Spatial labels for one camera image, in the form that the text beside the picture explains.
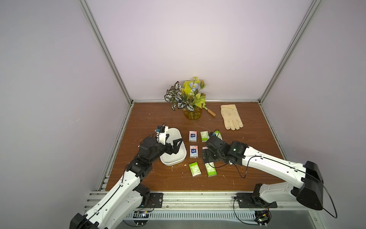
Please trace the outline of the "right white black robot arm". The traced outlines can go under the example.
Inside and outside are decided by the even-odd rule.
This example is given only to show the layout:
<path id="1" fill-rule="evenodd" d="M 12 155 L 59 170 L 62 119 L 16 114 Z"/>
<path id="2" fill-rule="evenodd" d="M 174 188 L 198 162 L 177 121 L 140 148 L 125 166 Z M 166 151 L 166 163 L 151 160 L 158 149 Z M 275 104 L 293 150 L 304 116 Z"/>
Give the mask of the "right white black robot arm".
<path id="1" fill-rule="evenodd" d="M 271 174 L 282 180 L 272 185 L 258 183 L 252 194 L 242 197 L 257 208 L 269 208 L 277 202 L 298 202 L 312 210 L 325 210 L 323 195 L 329 194 L 324 185 L 319 167 L 307 161 L 295 163 L 265 154 L 245 143 L 233 141 L 226 143 L 219 137 L 211 135 L 205 143 L 209 164 L 222 161 L 235 168 L 244 166 Z"/>

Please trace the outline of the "left small circuit board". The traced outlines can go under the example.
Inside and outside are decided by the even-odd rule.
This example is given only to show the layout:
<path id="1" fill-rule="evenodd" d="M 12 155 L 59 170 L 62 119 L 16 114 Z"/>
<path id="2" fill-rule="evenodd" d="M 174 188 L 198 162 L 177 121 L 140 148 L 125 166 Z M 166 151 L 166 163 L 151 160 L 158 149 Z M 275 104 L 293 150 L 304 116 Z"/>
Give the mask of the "left small circuit board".
<path id="1" fill-rule="evenodd" d="M 135 211 L 132 217 L 133 226 L 142 227 L 147 224 L 150 218 L 149 211 Z"/>

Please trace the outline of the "aluminium front rail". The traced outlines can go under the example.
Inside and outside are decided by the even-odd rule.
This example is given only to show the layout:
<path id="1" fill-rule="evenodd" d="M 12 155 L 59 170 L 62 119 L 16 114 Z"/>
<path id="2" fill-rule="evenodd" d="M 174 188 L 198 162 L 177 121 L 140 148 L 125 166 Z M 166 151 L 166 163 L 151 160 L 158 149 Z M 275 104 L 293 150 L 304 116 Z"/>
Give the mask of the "aluminium front rail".
<path id="1" fill-rule="evenodd" d="M 92 191 L 84 204 L 82 213 L 88 211 L 96 205 L 107 191 Z M 240 191 L 155 191 L 150 193 L 150 199 L 154 200 L 158 210 L 232 210 L 234 198 L 235 208 L 240 209 L 262 209 L 259 205 L 254 205 L 250 200 L 250 192 Z M 271 210 L 311 210 L 295 201 L 276 201 L 271 204 Z"/>

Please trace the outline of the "small circuit board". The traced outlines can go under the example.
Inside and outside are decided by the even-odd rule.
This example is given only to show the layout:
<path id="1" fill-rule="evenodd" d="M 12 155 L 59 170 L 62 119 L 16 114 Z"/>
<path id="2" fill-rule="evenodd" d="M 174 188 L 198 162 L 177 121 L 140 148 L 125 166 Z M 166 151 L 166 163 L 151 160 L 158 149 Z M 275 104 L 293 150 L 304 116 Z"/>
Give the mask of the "small circuit board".
<path id="1" fill-rule="evenodd" d="M 142 227 L 147 224 L 150 218 L 149 211 L 135 211 L 132 217 L 133 226 Z"/>
<path id="2" fill-rule="evenodd" d="M 272 216 L 269 210 L 255 211 L 254 221 L 260 226 L 268 226 Z"/>

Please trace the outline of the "pink Tempo tissue pack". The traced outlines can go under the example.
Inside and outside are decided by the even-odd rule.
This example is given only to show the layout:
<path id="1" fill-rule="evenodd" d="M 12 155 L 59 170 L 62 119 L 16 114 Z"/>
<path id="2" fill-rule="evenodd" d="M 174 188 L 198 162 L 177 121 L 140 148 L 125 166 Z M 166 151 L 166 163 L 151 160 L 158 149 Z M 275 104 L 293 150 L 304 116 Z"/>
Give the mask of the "pink Tempo tissue pack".
<path id="1" fill-rule="evenodd" d="M 189 131 L 189 142 L 197 142 L 197 131 Z"/>

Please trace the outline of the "green tissue pack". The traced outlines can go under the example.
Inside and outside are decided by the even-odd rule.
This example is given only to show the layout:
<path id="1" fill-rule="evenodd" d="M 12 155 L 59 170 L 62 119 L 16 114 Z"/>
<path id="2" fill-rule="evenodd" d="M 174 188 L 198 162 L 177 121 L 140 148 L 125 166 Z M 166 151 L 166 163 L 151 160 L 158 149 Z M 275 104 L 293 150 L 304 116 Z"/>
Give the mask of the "green tissue pack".
<path id="1" fill-rule="evenodd" d="M 217 175 L 217 171 L 216 171 L 216 168 L 214 166 L 214 162 L 205 163 L 205 167 L 206 167 L 208 177 L 213 177 L 213 176 Z"/>
<path id="2" fill-rule="evenodd" d="M 201 175 L 201 170 L 200 170 L 199 165 L 198 165 L 197 162 L 189 164 L 189 168 L 190 168 L 192 177 L 196 177 L 196 176 Z"/>
<path id="3" fill-rule="evenodd" d="M 207 142 L 207 140 L 209 139 L 209 133 L 208 131 L 201 131 L 200 132 L 201 135 L 201 140 L 203 143 Z"/>
<path id="4" fill-rule="evenodd" d="M 221 132 L 220 132 L 219 130 L 216 130 L 216 131 L 214 132 L 214 135 L 215 135 L 216 137 L 218 137 L 219 139 L 223 140 L 222 135 L 221 135 Z"/>

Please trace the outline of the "right small circuit board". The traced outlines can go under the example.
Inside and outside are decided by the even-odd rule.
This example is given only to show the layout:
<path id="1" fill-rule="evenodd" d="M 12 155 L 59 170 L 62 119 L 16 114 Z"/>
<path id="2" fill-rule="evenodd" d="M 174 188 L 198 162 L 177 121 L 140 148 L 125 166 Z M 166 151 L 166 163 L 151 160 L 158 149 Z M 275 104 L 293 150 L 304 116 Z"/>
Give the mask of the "right small circuit board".
<path id="1" fill-rule="evenodd" d="M 272 216 L 269 210 L 255 211 L 254 221 L 260 226 L 268 226 Z"/>

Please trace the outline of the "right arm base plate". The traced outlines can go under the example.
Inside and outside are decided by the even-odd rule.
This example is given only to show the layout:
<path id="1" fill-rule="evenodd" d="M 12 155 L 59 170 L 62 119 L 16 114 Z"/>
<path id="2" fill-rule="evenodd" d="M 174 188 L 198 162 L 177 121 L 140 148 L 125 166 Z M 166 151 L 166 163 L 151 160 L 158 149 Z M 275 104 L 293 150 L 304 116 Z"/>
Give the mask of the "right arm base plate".
<path id="1" fill-rule="evenodd" d="M 237 193 L 234 197 L 239 208 L 257 208 L 257 209 L 275 209 L 278 208 L 276 202 L 268 203 L 259 197 L 253 196 L 252 193 Z"/>

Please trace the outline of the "blue pink Tempo pack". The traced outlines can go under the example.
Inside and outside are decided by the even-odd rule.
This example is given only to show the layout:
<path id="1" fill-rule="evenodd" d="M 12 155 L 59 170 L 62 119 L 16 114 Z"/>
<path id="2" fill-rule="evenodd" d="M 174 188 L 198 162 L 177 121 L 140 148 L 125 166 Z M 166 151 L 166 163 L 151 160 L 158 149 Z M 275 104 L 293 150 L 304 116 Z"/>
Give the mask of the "blue pink Tempo pack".
<path id="1" fill-rule="evenodd" d="M 198 146 L 190 146 L 190 158 L 198 158 Z"/>

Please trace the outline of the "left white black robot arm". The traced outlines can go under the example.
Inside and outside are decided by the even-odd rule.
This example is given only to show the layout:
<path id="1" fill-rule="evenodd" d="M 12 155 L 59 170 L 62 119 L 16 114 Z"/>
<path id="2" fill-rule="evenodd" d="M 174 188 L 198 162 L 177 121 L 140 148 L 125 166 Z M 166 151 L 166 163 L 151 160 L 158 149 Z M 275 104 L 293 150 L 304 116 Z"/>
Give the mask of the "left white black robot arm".
<path id="1" fill-rule="evenodd" d="M 144 139 L 120 180 L 84 215 L 77 213 L 71 219 L 69 228 L 115 229 L 133 210 L 147 205 L 150 189 L 141 184 L 142 180 L 150 173 L 155 160 L 164 153 L 177 154 L 182 142 L 182 138 L 172 144 L 161 143 L 155 137 Z"/>

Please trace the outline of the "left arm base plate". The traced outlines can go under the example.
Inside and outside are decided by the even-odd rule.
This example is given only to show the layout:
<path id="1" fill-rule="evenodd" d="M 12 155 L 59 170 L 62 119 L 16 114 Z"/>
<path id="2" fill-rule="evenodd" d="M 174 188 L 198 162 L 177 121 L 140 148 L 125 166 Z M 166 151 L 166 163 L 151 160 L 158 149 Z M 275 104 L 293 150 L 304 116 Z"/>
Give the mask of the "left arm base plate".
<path id="1" fill-rule="evenodd" d="M 143 197 L 139 208 L 162 208 L 164 194 L 161 192 L 153 192 Z"/>

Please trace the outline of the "artificial plant in glass vase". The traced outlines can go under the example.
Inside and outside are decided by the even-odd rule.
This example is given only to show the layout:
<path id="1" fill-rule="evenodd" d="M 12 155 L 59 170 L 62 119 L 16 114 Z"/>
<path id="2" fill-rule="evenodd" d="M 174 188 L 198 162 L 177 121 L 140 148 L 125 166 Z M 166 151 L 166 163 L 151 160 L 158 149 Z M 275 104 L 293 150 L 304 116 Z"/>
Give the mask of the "artificial plant in glass vase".
<path id="1" fill-rule="evenodd" d="M 173 111 L 182 109 L 184 116 L 189 120 L 197 120 L 206 108 L 206 94 L 201 91 L 206 87 L 204 80 L 193 77 L 181 84 L 177 81 L 164 96 L 166 102 L 171 103 Z"/>

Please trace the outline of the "cream work glove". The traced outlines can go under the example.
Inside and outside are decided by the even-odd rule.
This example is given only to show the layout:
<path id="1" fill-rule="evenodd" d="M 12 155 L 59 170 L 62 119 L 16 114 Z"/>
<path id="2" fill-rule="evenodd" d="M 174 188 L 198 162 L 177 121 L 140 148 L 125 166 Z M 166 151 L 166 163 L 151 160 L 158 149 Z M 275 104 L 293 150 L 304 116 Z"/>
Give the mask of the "cream work glove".
<path id="1" fill-rule="evenodd" d="M 220 108 L 226 130 L 239 130 L 244 126 L 236 105 L 221 105 Z"/>

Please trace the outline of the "white plastic storage box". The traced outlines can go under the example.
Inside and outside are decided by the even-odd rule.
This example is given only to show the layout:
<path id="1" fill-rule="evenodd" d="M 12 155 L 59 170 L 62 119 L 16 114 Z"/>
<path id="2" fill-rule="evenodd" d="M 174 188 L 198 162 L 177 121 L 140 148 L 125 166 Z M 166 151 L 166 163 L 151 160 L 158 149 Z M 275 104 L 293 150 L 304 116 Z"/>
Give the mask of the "white plastic storage box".
<path id="1" fill-rule="evenodd" d="M 167 146 L 166 152 L 160 156 L 160 160 L 166 166 L 174 166 L 183 162 L 187 151 L 180 131 L 177 128 L 165 126 L 165 130 L 158 135 L 159 143 Z"/>

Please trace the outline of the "wooden handled tool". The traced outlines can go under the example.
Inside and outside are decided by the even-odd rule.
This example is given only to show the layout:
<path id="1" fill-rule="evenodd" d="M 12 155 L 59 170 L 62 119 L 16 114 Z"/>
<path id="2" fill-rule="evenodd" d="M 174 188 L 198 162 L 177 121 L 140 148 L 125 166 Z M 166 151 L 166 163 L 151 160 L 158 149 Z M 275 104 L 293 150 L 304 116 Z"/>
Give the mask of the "wooden handled tool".
<path id="1" fill-rule="evenodd" d="M 206 108 L 205 106 L 203 106 L 203 108 L 210 114 L 212 115 L 213 117 L 216 117 L 216 113 L 214 113 L 212 110 Z"/>

